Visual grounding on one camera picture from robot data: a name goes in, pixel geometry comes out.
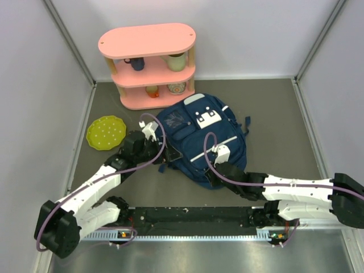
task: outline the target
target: pink shelf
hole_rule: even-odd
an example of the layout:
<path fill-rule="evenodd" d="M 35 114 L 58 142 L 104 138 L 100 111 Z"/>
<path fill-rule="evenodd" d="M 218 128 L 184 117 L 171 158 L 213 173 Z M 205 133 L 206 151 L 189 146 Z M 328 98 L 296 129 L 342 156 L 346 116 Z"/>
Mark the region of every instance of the pink shelf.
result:
<path fill-rule="evenodd" d="M 173 84 L 188 81 L 195 72 L 195 66 L 188 65 L 180 72 L 171 71 L 161 57 L 147 57 L 144 62 L 144 69 L 135 71 L 130 64 L 119 61 L 115 65 L 118 73 L 111 76 L 114 83 L 126 88 Z"/>
<path fill-rule="evenodd" d="M 110 59 L 149 57 L 185 52 L 195 40 L 195 31 L 186 24 L 151 24 L 110 30 L 101 36 L 98 49 Z"/>
<path fill-rule="evenodd" d="M 184 100 L 188 96 L 195 93 L 194 90 L 188 90 L 188 85 L 185 92 L 183 92 L 181 95 L 171 94 L 166 85 L 161 85 L 158 88 L 158 98 L 149 97 L 144 87 L 125 89 L 126 96 L 121 97 L 120 101 L 126 108 L 130 110 L 164 108 Z"/>

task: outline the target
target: shelf top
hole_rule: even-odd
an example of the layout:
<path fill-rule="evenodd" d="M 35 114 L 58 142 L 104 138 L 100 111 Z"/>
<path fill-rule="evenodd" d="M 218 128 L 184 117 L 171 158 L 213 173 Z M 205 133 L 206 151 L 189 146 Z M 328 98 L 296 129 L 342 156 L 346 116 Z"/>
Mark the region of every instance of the shelf top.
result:
<path fill-rule="evenodd" d="M 195 40 L 195 31 L 186 24 L 151 24 L 110 30 L 101 36 L 98 49 L 110 59 L 129 59 L 182 53 Z"/>

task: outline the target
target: light green pitcher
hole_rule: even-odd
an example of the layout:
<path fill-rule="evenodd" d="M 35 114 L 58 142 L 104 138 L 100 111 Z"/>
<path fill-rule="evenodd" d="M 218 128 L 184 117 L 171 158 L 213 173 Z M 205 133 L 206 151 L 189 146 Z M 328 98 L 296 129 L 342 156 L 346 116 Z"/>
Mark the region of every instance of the light green pitcher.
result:
<path fill-rule="evenodd" d="M 172 71 L 182 71 L 186 66 L 186 56 L 184 53 L 168 55 L 167 57 L 161 56 L 167 63 L 168 68 Z"/>

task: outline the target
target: polka dot plate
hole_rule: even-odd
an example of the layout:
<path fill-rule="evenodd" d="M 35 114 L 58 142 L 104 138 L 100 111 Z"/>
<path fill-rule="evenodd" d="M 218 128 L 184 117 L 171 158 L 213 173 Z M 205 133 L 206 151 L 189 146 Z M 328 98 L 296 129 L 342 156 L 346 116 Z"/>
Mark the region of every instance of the polka dot plate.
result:
<path fill-rule="evenodd" d="M 98 151 L 111 150 L 118 146 L 126 135 L 124 121 L 114 115 L 95 120 L 87 129 L 87 142 Z"/>

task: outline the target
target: yellow plate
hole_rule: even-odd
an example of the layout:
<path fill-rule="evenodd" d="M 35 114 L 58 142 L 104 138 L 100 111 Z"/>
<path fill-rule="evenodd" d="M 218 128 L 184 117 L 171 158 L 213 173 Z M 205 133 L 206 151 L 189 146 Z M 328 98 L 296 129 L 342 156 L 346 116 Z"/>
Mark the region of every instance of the yellow plate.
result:
<path fill-rule="evenodd" d="M 126 135 L 126 125 L 121 118 L 108 115 L 95 120 L 87 129 L 87 142 L 98 151 L 118 146 Z"/>

